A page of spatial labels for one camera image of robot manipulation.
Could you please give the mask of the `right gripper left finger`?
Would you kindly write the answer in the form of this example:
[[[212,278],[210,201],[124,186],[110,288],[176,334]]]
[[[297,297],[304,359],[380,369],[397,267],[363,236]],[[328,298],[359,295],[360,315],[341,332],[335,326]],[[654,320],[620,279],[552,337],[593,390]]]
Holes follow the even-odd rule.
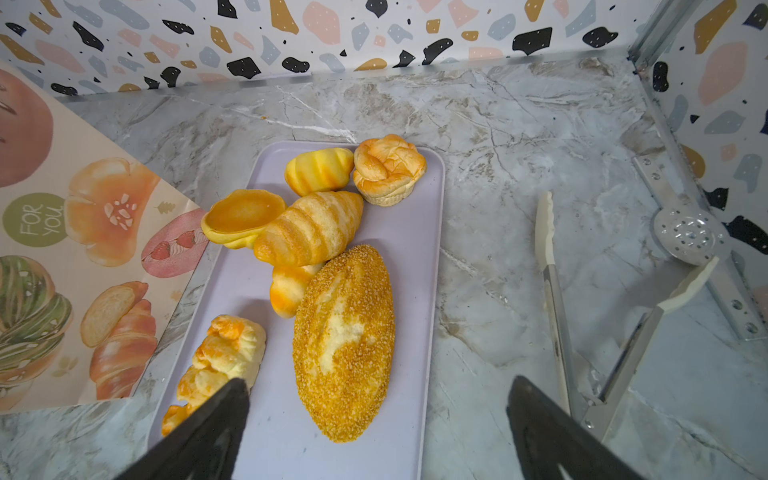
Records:
[[[241,378],[230,380],[120,479],[230,479],[249,411]]]

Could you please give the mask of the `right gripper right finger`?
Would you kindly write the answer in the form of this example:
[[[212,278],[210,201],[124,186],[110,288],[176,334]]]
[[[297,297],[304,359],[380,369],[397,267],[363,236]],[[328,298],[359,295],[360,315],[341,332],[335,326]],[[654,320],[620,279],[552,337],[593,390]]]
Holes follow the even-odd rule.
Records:
[[[640,477],[522,375],[514,378],[506,412],[526,479]]]

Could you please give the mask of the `steel tongs white tips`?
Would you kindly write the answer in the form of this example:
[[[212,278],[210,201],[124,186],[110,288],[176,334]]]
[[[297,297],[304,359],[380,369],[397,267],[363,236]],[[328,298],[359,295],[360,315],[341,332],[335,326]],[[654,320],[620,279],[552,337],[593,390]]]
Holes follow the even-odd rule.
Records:
[[[559,402],[599,440],[662,318],[690,302],[719,263],[713,258],[696,267],[670,255],[652,231],[658,211],[642,215],[637,225],[621,221],[603,233],[582,232],[577,237],[585,244],[579,247],[565,237],[577,227],[578,215],[556,213],[548,190],[537,201],[534,249]],[[564,232],[557,232],[557,225]]]

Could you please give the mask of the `large sesame oval bread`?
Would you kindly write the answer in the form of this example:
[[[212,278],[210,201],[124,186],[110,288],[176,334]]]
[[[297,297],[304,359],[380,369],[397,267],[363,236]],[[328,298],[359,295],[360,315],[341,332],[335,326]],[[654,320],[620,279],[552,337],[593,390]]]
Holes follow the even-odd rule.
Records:
[[[390,276],[371,245],[329,261],[310,281],[294,321],[298,395],[335,443],[359,438],[390,380],[396,324]]]

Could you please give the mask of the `printed paper bread bag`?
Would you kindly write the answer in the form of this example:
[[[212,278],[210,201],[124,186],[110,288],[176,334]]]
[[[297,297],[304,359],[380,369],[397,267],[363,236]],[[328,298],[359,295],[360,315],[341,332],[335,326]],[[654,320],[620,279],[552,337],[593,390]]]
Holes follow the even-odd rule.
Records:
[[[1,410],[132,395],[208,244],[203,210],[1,67]]]

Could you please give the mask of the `round yellow tart bread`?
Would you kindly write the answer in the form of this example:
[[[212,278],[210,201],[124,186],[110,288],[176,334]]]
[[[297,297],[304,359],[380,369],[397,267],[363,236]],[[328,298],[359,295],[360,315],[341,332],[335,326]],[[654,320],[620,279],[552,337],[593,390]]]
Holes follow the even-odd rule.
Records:
[[[283,198],[267,190],[238,189],[216,202],[201,220],[213,243],[230,249],[252,249],[265,227],[286,209]]]

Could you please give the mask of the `striped croissant bread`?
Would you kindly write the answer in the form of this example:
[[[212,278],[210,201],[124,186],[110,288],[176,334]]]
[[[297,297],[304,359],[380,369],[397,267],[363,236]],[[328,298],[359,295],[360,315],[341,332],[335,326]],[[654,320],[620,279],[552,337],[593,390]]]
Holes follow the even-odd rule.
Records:
[[[361,195],[316,192],[294,202],[267,225],[254,255],[273,266],[270,302],[282,318],[296,314],[309,281],[352,241],[363,214]]]

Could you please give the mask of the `lilac plastic tray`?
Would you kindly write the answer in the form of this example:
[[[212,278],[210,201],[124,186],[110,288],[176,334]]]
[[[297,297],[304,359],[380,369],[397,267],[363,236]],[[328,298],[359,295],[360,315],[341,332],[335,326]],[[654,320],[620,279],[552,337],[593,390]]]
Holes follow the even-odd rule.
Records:
[[[287,165],[312,142],[267,147],[251,185],[289,201],[248,248],[223,249],[198,303],[158,411],[182,402],[179,383],[217,320],[257,324],[260,369],[233,479],[414,479],[421,471],[445,166],[426,170],[390,207],[353,181],[299,196]]]

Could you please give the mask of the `braided twist pastry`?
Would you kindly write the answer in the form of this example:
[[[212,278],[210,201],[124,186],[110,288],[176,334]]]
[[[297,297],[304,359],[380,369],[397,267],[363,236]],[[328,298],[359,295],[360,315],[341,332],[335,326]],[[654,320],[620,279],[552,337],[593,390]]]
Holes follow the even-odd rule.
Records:
[[[161,433],[172,432],[232,379],[243,379],[251,389],[265,350],[266,331],[261,325],[231,315],[216,317],[179,381],[176,399],[180,403],[168,408]]]

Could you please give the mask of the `small striped yellow roll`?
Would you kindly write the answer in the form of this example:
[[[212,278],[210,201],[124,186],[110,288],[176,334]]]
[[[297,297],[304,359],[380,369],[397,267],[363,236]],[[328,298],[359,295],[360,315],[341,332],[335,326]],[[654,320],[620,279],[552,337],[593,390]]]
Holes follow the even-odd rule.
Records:
[[[302,153],[286,166],[284,178],[300,197],[345,187],[354,166],[353,152],[328,148]]]

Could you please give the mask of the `knotted brown bun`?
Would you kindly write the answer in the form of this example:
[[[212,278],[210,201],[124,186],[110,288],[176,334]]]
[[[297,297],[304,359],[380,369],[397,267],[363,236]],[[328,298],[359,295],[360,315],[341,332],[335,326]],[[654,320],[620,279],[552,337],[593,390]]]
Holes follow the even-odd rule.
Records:
[[[404,200],[426,170],[425,157],[398,135],[366,140],[354,152],[354,184],[372,205],[390,207]]]

